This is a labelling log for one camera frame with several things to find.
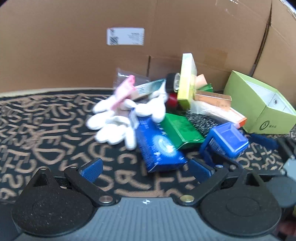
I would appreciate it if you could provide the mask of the blue plastic container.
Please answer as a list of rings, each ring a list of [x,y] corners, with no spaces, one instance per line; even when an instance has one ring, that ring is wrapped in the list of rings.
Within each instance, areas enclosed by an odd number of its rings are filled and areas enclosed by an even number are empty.
[[[207,147],[230,159],[237,158],[249,145],[248,139],[234,126],[224,123],[210,129],[199,153],[203,155]]]

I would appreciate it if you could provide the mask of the white orange medicine box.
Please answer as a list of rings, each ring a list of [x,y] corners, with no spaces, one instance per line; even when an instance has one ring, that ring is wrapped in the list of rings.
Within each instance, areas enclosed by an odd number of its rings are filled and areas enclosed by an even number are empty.
[[[236,128],[243,127],[247,121],[247,117],[237,112],[233,108],[229,108],[229,110],[224,110],[203,101],[192,100],[190,102],[190,111],[197,114],[207,115],[222,123],[231,122],[236,126]]]

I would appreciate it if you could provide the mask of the steel wool scrubber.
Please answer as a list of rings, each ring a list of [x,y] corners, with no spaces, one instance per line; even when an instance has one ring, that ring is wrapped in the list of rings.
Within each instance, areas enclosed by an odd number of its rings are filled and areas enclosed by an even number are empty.
[[[203,137],[206,137],[212,128],[220,125],[213,118],[200,113],[193,113],[190,110],[186,111],[185,117]]]

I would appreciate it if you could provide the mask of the copper tan long box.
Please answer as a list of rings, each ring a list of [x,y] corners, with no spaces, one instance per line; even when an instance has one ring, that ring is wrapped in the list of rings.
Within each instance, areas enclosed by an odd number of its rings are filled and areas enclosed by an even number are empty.
[[[195,101],[203,101],[210,105],[229,110],[232,98],[229,95],[197,90],[194,95]]]

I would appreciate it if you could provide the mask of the red tape roll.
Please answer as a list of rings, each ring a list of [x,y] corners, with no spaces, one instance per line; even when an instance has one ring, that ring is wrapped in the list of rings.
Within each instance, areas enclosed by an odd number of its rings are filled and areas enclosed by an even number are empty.
[[[178,106],[177,93],[170,93],[166,101],[167,108],[176,109]]]

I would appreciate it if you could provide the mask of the yellow medicine box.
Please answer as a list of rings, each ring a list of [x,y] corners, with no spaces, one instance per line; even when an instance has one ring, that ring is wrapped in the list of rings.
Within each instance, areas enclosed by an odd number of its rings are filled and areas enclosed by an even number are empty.
[[[193,99],[197,68],[192,53],[182,55],[180,70],[179,89],[177,100],[183,109],[190,108],[190,101]]]

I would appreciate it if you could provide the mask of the teal purple long box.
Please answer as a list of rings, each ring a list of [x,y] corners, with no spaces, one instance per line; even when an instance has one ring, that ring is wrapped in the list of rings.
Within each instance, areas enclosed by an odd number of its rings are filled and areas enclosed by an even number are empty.
[[[158,90],[165,79],[159,79],[151,82],[146,82],[135,87],[135,90],[130,94],[130,99],[137,100],[145,98],[154,91]]]

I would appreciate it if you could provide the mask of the lime green open box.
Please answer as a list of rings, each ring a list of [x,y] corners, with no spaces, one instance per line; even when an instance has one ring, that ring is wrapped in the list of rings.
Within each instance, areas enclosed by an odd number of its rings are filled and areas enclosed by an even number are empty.
[[[232,71],[224,94],[232,98],[231,107],[247,120],[247,133],[283,135],[295,126],[295,109],[270,85],[248,75]]]

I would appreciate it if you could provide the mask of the green flat box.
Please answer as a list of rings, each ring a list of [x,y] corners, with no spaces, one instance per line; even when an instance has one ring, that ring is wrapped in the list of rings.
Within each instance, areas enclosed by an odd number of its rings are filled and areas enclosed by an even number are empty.
[[[166,113],[160,125],[177,150],[194,148],[205,139],[184,116]]]

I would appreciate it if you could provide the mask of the dark blue box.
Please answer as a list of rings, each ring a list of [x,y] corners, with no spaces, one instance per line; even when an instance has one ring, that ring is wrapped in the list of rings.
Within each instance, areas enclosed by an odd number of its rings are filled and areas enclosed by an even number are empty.
[[[140,117],[138,121],[135,135],[147,172],[177,170],[186,164],[184,154],[175,148],[159,124],[150,117]]]

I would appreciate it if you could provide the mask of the small green box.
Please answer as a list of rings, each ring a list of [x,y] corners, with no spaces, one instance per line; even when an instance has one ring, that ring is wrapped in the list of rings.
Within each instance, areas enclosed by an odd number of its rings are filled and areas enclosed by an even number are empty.
[[[198,89],[199,91],[207,91],[207,92],[213,92],[213,86],[212,84],[207,84],[207,85],[204,85],[203,87],[199,88]]]

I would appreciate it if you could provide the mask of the peach small box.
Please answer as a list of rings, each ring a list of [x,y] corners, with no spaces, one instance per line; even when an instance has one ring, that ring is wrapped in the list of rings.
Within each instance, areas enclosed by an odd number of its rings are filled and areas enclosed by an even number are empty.
[[[194,82],[195,89],[200,89],[207,84],[208,84],[207,80],[203,74],[200,74],[195,77],[195,82]]]

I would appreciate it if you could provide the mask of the black tape roll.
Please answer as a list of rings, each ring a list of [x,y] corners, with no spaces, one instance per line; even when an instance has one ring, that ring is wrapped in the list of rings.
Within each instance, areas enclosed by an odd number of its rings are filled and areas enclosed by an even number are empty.
[[[177,93],[179,90],[180,73],[168,73],[165,89],[167,93]]]

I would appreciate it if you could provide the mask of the large brown cardboard box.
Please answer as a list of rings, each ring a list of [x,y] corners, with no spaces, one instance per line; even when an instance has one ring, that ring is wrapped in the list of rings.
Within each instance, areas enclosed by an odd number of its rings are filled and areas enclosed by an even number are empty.
[[[144,28],[144,45],[107,45],[116,27]],[[295,12],[284,1],[1,2],[1,92],[112,87],[117,68],[162,78],[184,53],[217,90],[236,70],[295,103]]]

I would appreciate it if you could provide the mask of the white shipping label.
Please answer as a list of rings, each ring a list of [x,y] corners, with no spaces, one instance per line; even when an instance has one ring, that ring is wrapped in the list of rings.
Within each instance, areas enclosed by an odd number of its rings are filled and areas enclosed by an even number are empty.
[[[143,46],[144,28],[108,28],[107,45],[109,46]]]

